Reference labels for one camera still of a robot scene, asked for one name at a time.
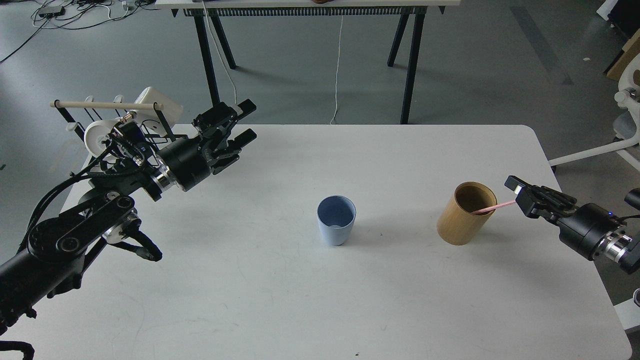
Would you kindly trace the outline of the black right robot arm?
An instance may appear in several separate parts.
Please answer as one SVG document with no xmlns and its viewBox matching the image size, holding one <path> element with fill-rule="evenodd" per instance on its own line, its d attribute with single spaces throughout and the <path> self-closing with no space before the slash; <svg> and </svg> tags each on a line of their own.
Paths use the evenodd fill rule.
<svg viewBox="0 0 640 360">
<path fill-rule="evenodd" d="M 627 234 L 627 221 L 639 215 L 617 216 L 596 203 L 578 205 L 569 194 L 530 184 L 510 175 L 504 185 L 515 194 L 515 203 L 529 219 L 544 219 L 558 229 L 558 240 L 584 259 L 604 257 L 626 274 L 639 270 L 639 235 Z"/>
</svg>

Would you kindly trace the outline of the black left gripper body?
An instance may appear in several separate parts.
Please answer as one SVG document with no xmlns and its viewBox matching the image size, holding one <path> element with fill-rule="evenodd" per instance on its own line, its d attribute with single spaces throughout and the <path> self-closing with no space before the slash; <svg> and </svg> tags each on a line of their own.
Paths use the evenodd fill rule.
<svg viewBox="0 0 640 360">
<path fill-rule="evenodd" d="M 193 187 L 211 175 L 208 167 L 208 145 L 195 137 L 181 137 L 158 152 L 158 162 L 167 176 L 182 191 Z"/>
</svg>

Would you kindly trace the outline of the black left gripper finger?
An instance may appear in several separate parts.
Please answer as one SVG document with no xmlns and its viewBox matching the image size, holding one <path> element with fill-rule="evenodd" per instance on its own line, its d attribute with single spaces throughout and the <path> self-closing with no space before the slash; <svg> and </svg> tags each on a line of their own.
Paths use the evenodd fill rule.
<svg viewBox="0 0 640 360">
<path fill-rule="evenodd" d="M 200 141 L 224 143 L 230 137 L 238 121 L 256 111 L 257 108 L 256 104 L 249 99 L 237 105 L 219 102 L 209 110 L 198 114 L 193 120 L 193 126 L 198 132 Z"/>
<path fill-rule="evenodd" d="M 210 173 L 219 174 L 237 162 L 242 149 L 257 137 L 254 130 L 247 129 L 233 139 L 229 139 L 229 134 L 212 139 L 207 146 L 207 166 Z"/>
</svg>

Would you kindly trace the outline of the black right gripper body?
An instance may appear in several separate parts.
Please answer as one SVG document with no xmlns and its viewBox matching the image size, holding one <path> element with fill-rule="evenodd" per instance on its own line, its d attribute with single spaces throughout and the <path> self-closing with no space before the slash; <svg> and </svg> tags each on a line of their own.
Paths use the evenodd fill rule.
<svg viewBox="0 0 640 360">
<path fill-rule="evenodd" d="M 546 194 L 545 201 L 547 221 L 560 228 L 560 241 L 590 261 L 603 252 L 603 239 L 625 226 L 621 218 L 596 203 L 578 207 L 578 200 L 564 193 Z"/>
</svg>

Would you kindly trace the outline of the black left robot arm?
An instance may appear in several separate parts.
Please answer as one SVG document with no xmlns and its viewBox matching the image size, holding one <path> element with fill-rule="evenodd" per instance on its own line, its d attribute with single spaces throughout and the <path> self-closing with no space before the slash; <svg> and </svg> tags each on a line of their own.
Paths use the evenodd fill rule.
<svg viewBox="0 0 640 360">
<path fill-rule="evenodd" d="M 132 111 L 109 126 L 105 148 L 39 201 L 16 255 L 1 265 L 1 332 L 22 316 L 34 319 L 34 305 L 44 297 L 80 289 L 107 245 L 160 261 L 162 251 L 140 229 L 132 194 L 144 189 L 158 201 L 173 186 L 186 192 L 221 173 L 256 139 L 251 129 L 231 138 L 256 108 L 249 99 L 218 102 L 192 121 L 195 137 L 175 136 L 167 127 L 163 148 L 147 141 Z"/>
</svg>

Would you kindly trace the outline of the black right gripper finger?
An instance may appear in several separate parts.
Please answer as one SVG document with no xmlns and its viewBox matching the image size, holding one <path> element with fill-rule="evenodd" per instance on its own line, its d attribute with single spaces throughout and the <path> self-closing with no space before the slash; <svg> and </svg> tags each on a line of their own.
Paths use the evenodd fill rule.
<svg viewBox="0 0 640 360">
<path fill-rule="evenodd" d="M 536 186 L 509 175 L 504 186 L 516 195 L 515 202 L 521 208 L 573 208 L 576 199 L 546 186 Z"/>
<path fill-rule="evenodd" d="M 515 198 L 522 213 L 531 219 L 551 219 L 569 209 L 569 196 L 554 189 L 520 189 Z"/>
</svg>

